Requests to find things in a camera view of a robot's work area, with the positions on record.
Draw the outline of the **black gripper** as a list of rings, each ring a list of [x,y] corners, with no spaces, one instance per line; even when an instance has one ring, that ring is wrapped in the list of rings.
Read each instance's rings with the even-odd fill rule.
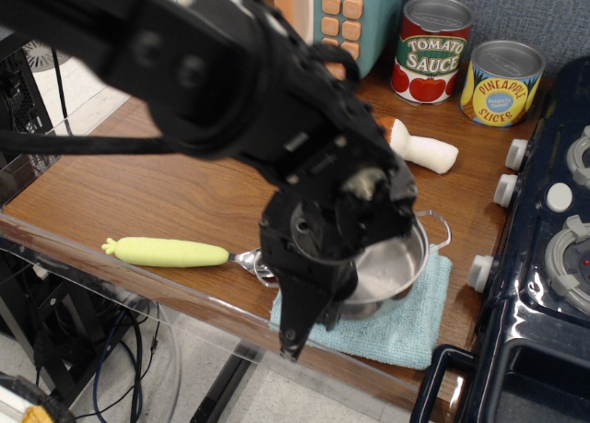
[[[360,170],[325,204],[319,194],[276,192],[263,214],[264,263],[277,277],[280,354],[297,361],[315,325],[331,332],[343,302],[367,275],[371,253],[409,239],[417,227],[417,185],[407,167]]]

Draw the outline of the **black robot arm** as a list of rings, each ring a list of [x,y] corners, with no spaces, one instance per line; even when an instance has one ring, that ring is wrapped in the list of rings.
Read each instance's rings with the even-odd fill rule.
[[[4,152],[229,157],[277,187],[260,242],[282,294],[286,358],[298,358],[315,323],[337,319],[357,284],[355,257],[416,226],[414,177],[355,96],[351,55],[307,44],[263,0],[1,0],[1,24],[143,100],[160,131],[9,132]]]

